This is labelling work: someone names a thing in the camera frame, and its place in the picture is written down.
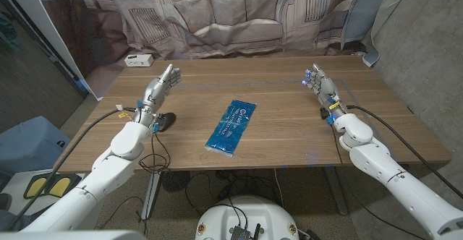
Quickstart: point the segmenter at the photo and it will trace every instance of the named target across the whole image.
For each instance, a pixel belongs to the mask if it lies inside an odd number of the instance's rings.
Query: white power strip
[[[149,67],[153,63],[154,59],[151,54],[143,54],[129,55],[124,59],[124,61],[128,67]]]

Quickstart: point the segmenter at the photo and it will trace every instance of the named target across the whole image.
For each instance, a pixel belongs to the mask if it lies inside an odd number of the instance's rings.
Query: table leg
[[[159,173],[152,173],[150,176],[150,182],[148,183],[148,189],[146,191],[146,197],[143,203],[142,213],[140,215],[142,220],[148,219],[151,216],[154,200],[158,194],[160,178],[161,176]]]
[[[338,207],[339,214],[349,214],[346,200],[344,199],[344,195],[342,194],[342,189],[339,183],[336,169],[334,167],[324,167],[323,170],[325,171],[326,180],[328,180],[328,184],[330,185],[331,193],[334,197],[334,201],[336,202],[336,206]]]

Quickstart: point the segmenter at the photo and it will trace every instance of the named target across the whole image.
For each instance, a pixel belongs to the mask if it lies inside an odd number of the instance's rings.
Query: robotic hand
[[[318,96],[318,101],[322,105],[320,109],[322,119],[326,120],[329,125],[333,125],[336,131],[345,132],[339,138],[345,150],[373,142],[389,155],[387,147],[373,137],[373,130],[360,121],[355,114],[348,112],[333,80],[317,64],[313,64],[313,71],[306,70],[305,76],[308,80],[303,80],[302,84]]]
[[[175,69],[170,64],[162,75],[155,78],[146,87],[143,100],[139,103],[138,112],[134,116],[134,121],[150,127],[156,117],[156,112],[164,103],[170,89],[180,81],[182,81],[180,69]]]
[[[388,148],[373,136],[373,130],[360,121],[341,102],[333,81],[316,64],[306,70],[302,84],[317,96],[323,108],[322,118],[343,132],[339,142],[349,151],[351,162],[382,183],[433,239],[463,239],[463,212],[451,206],[435,192],[405,171]]]
[[[170,64],[148,85],[134,121],[127,122],[113,138],[108,149],[96,159],[92,172],[22,232],[84,229],[83,222],[97,204],[133,175],[134,160],[145,149],[142,140],[152,132],[156,111],[180,80],[180,69]]]

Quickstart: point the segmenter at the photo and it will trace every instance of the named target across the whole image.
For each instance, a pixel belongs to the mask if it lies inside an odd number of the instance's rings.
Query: wire
[[[126,111],[135,111],[134,108],[124,107],[123,109],[126,110]],[[16,215],[16,217],[14,217],[14,219],[12,221],[10,221],[10,223],[6,227],[7,231],[12,230],[12,227],[17,223],[17,221],[19,221],[21,219],[21,217],[27,212],[27,210],[30,208],[30,206],[32,206],[32,204],[38,198],[40,193],[48,186],[48,184],[50,184],[50,181],[52,180],[53,176],[56,174],[56,172],[58,172],[59,168],[61,168],[63,163],[71,155],[72,151],[77,147],[79,142],[88,133],[88,131],[90,131],[90,129],[92,129],[101,120],[103,120],[106,117],[108,117],[108,116],[110,116],[110,115],[112,115],[114,113],[117,113],[117,112],[119,112],[119,110],[116,109],[116,110],[110,111],[109,113],[106,113],[102,117],[96,119],[91,125],[89,125],[87,127],[87,129],[84,130],[84,132],[77,138],[77,140],[75,140],[74,144],[71,146],[69,151],[64,154],[63,158],[61,158],[61,160],[58,162],[58,164],[53,168],[53,170],[50,173],[50,176],[45,180],[45,183],[43,183],[42,187],[37,191],[37,193],[35,193],[34,197],[32,199],[30,199],[30,201],[26,204],[26,206],[24,206],[23,209]]]
[[[428,167],[443,183],[445,183],[451,190],[453,190],[459,197],[463,199],[463,193],[460,192],[454,185],[452,185],[446,178],[444,178],[437,170],[435,170],[433,167],[430,166],[430,164],[410,145],[408,142],[400,136],[398,132],[394,128],[392,128],[388,123],[386,123],[383,119],[379,118],[376,116],[374,113],[370,112],[369,110],[362,108],[360,106],[347,106],[348,109],[359,109],[361,111],[364,111],[368,115],[372,116],[374,119],[378,120],[380,123],[384,124],[388,129],[391,130],[391,132],[399,138],[399,140],[404,143],[405,146],[413,153],[415,156],[417,156],[423,164],[425,164],[426,167]]]
[[[280,198],[281,198],[281,207],[284,208],[284,202],[283,202],[283,194],[281,193],[281,187],[280,183],[278,183],[278,178],[276,176],[276,168],[274,168],[275,171],[275,180],[276,180],[276,185],[278,186],[278,190],[280,191]]]
[[[238,217],[238,226],[241,228],[241,218],[239,218],[237,209],[233,206],[232,199],[229,197],[230,205],[233,207],[234,212],[237,214]]]
[[[117,211],[119,210],[119,208],[121,208],[121,206],[126,203],[127,201],[131,200],[131,199],[137,199],[139,200],[141,203],[142,203],[142,206],[143,206],[143,200],[139,197],[128,197],[126,200],[122,201],[121,204],[119,204],[119,206],[116,208],[116,210],[112,213],[112,215],[108,218],[108,220],[106,220],[106,222],[99,227],[99,229],[103,229],[105,228],[105,226],[109,223],[109,221],[111,221],[111,219],[114,217],[114,215],[116,215]]]
[[[193,177],[191,177],[190,181],[188,181],[188,184],[187,184],[187,186],[185,187],[185,196],[187,197],[187,201],[188,201],[188,203],[190,204],[190,206],[193,208],[193,210],[195,210],[196,213],[198,213],[198,215],[203,215],[203,214],[201,214],[200,211],[193,205],[193,203],[191,202],[190,198],[188,197],[188,185],[190,185],[190,182],[191,182],[194,178],[196,178],[197,176],[199,176],[199,175],[206,175],[206,176],[208,177],[209,193],[211,193],[211,198],[214,200],[214,202],[217,202],[216,198],[213,196],[212,191],[211,191],[211,178],[210,178],[210,176],[209,176],[207,173],[203,173],[203,172],[198,173],[198,174],[194,175]]]
[[[395,229],[399,229],[400,231],[404,232],[404,233],[408,233],[409,235],[411,236],[414,236],[418,239],[422,239],[422,240],[425,240],[424,238],[412,233],[412,232],[409,232],[403,228],[400,228],[392,223],[389,223],[388,221],[378,217],[375,213],[371,212],[367,207],[365,207],[365,205],[363,203],[360,202],[360,200],[357,198],[357,196],[355,196],[354,192],[352,191],[352,188],[350,186],[350,183],[349,183],[349,178],[347,178],[347,174],[346,174],[346,169],[344,168],[344,163],[342,161],[342,158],[341,158],[341,153],[339,152],[339,147],[338,147],[338,140],[336,139],[336,134],[334,133],[334,129],[333,127],[331,126],[331,131],[333,132],[333,137],[334,137],[334,144],[336,145],[336,150],[338,152],[338,156],[339,156],[339,160],[341,161],[341,167],[342,167],[342,171],[344,173],[344,177],[346,178],[346,183],[347,183],[347,188],[349,189],[349,192],[350,194],[354,197],[354,199],[367,211],[369,212],[372,216],[374,216],[376,219],[380,220],[381,222],[383,223],[386,223],[390,226],[392,226],[393,228]]]
[[[309,236],[308,233],[305,233],[304,231],[302,231],[302,230],[300,230],[300,229],[297,229],[297,231],[298,231],[299,233],[303,234],[304,236],[307,236],[309,239],[311,238],[311,237]]]
[[[281,204],[281,199],[280,199],[281,196],[277,193],[278,190],[275,190],[275,188],[274,188],[274,187],[277,187],[277,186],[276,186],[276,182],[275,182],[274,180],[271,180],[271,179],[268,179],[268,178],[264,178],[264,177],[260,177],[260,176],[249,176],[249,175],[240,175],[240,176],[236,176],[236,175],[234,175],[233,172],[232,172],[231,174],[233,175],[233,177],[235,178],[235,180],[245,180],[245,178],[251,178],[251,179],[254,179],[254,180],[258,179],[260,182],[262,182],[262,184],[263,184],[264,186],[266,186],[266,187],[268,187],[269,189],[272,190],[272,192],[273,192],[273,197],[274,197],[274,199],[275,199],[275,202],[280,202],[280,205],[282,205],[282,204]],[[273,186],[267,185],[267,183],[265,183],[264,180],[269,181]]]
[[[232,208],[234,208],[234,209],[238,209],[241,213],[243,213],[243,216],[244,216],[245,219],[246,219],[245,230],[247,229],[247,216],[246,216],[246,214],[245,214],[245,212],[244,212],[243,210],[241,210],[239,207],[235,207],[235,206],[233,206],[233,205],[227,205],[227,204],[217,204],[217,205],[213,205],[212,207],[220,207],[220,206],[232,207]]]
[[[159,144],[164,148],[164,150],[166,151],[166,155],[169,157],[169,160],[166,159],[165,156],[162,156],[162,155],[159,155],[159,154],[155,154],[154,153],[154,143],[153,143],[153,138],[156,137],[156,139],[158,140]],[[149,155],[146,155],[145,157],[143,157],[140,161],[138,161],[138,164],[145,170],[147,171],[148,173],[151,173],[151,174],[156,174],[156,173],[160,173],[162,171],[165,171],[166,169],[170,172],[169,170],[169,165],[171,164],[171,156],[169,154],[169,151],[167,150],[166,146],[164,146],[164,144],[159,140],[158,138],[158,134],[157,133],[154,133],[153,136],[151,137],[151,150],[153,153],[149,154]],[[149,158],[150,156],[153,156],[153,165],[152,166],[148,166],[146,163],[145,163],[145,159],[146,158]],[[157,164],[156,165],[156,162],[155,162],[155,158],[156,156],[160,157],[160,158],[163,158],[164,159],[164,164]]]

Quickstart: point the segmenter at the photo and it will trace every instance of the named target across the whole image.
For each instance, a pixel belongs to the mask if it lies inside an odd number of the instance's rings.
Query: blue ice pack
[[[232,157],[254,108],[255,104],[233,100],[205,144],[206,149]]]

